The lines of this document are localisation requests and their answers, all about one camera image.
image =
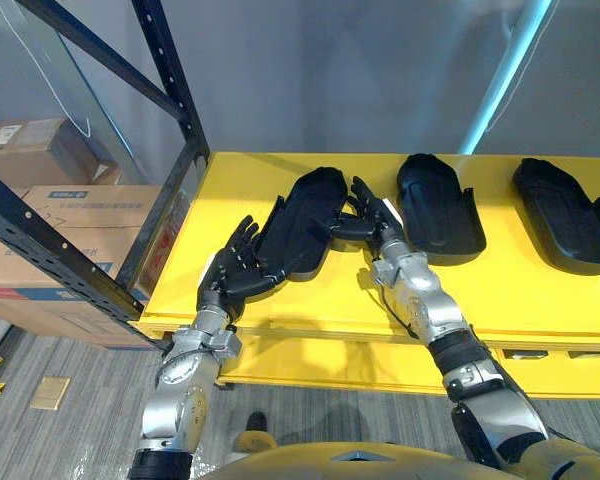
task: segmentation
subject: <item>cardboard box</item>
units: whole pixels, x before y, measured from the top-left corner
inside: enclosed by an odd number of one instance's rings
[[[184,193],[178,192],[167,218],[160,226],[160,231],[156,235],[151,251],[147,255],[138,278],[138,288],[147,296],[153,293],[153,289],[158,283],[178,232],[180,232],[180,228],[187,216],[190,204],[189,198]]]
[[[0,179],[10,187],[89,184],[99,165],[66,118],[0,122]]]
[[[159,186],[33,187],[24,200],[115,277],[160,191]],[[146,286],[134,291],[140,300]],[[0,316],[40,335],[113,348],[147,346],[71,290],[0,243]]]

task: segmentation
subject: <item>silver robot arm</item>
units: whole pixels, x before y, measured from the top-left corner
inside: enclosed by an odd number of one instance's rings
[[[173,348],[158,370],[142,416],[142,438],[129,478],[189,478],[218,371],[241,346],[230,316],[214,305],[198,311],[191,328],[173,335]]]
[[[470,460],[507,470],[531,445],[548,438],[540,416],[524,392],[474,335],[457,303],[440,285],[423,252],[414,252],[393,207],[375,197],[354,177],[349,199],[357,213],[360,236],[374,257],[372,275],[387,307],[410,322],[410,334],[428,348],[456,403],[452,420]],[[332,229],[348,231],[348,219]]]

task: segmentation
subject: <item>metal bracket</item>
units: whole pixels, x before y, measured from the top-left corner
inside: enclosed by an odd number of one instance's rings
[[[187,120],[186,112],[178,107],[173,99],[169,98],[151,80],[142,75],[133,65],[58,2],[54,0],[16,1],[178,121]]]
[[[127,324],[142,304],[60,235],[0,180],[0,241],[123,328],[164,349]]]
[[[185,140],[195,138],[199,142],[200,154],[206,161],[209,158],[209,145],[202,131],[162,3],[159,0],[132,0],[132,3],[162,84],[169,97],[185,114],[185,119],[178,121],[182,134]]]

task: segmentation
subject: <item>black cable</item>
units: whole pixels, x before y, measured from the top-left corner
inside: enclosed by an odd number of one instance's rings
[[[387,311],[391,314],[391,316],[400,324],[402,325],[405,330],[407,331],[407,333],[409,334],[409,336],[411,338],[415,338],[418,339],[418,335],[416,335],[416,333],[411,329],[411,324],[407,324],[404,323],[402,321],[402,319],[400,317],[398,317],[398,314],[396,312],[393,311],[393,309],[389,306],[389,302],[387,302],[387,297],[385,296],[384,293],[384,286],[380,287],[380,298],[382,299],[382,303],[384,304],[384,307],[387,309]]]

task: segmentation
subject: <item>gray wall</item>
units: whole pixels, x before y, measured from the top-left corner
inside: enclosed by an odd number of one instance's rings
[[[477,152],[600,156],[600,0],[562,0]]]
[[[63,0],[156,83],[129,2]],[[213,150],[436,151],[460,146],[522,0],[163,0]],[[58,114],[0,26],[0,119]],[[161,181],[175,122],[69,45],[144,175]],[[600,155],[600,0],[563,0],[489,153]]]

